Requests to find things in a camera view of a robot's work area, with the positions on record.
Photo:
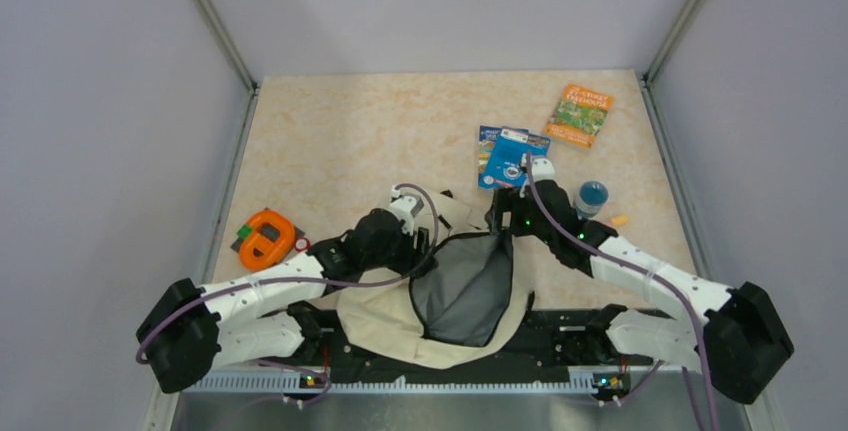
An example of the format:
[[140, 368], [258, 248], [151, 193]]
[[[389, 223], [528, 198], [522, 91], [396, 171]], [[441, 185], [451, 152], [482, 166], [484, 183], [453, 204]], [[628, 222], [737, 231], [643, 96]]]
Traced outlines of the beige canvas backpack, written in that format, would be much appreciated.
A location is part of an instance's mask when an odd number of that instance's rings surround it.
[[336, 311], [351, 344], [408, 364], [449, 369], [490, 356], [515, 335], [533, 287], [507, 231], [493, 234], [483, 213], [443, 194], [417, 225], [437, 231], [433, 264], [391, 283], [386, 268], [366, 287], [339, 292]]

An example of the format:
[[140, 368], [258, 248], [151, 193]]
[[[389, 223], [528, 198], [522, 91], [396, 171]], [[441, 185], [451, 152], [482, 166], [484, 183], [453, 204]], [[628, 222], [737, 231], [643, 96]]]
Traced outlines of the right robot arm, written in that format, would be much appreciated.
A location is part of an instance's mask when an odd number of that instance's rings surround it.
[[601, 326], [586, 336], [589, 355], [600, 363], [622, 354], [666, 361], [701, 373], [723, 396], [750, 405], [794, 354], [762, 287], [733, 288], [651, 256], [614, 228], [579, 218], [553, 180], [495, 191], [487, 219], [492, 229], [533, 236], [563, 266], [639, 294], [660, 310], [654, 316], [607, 306]]

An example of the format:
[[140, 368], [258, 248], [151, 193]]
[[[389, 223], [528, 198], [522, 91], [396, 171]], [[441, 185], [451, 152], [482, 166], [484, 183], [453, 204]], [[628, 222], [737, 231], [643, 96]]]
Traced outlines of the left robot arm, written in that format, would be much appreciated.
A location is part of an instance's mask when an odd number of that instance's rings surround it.
[[361, 287], [374, 269], [410, 277], [430, 263], [437, 241], [412, 214], [376, 208], [342, 235], [264, 271], [215, 285], [176, 281], [137, 329], [136, 361], [150, 367], [164, 393], [261, 358], [308, 364], [323, 335], [311, 300]]

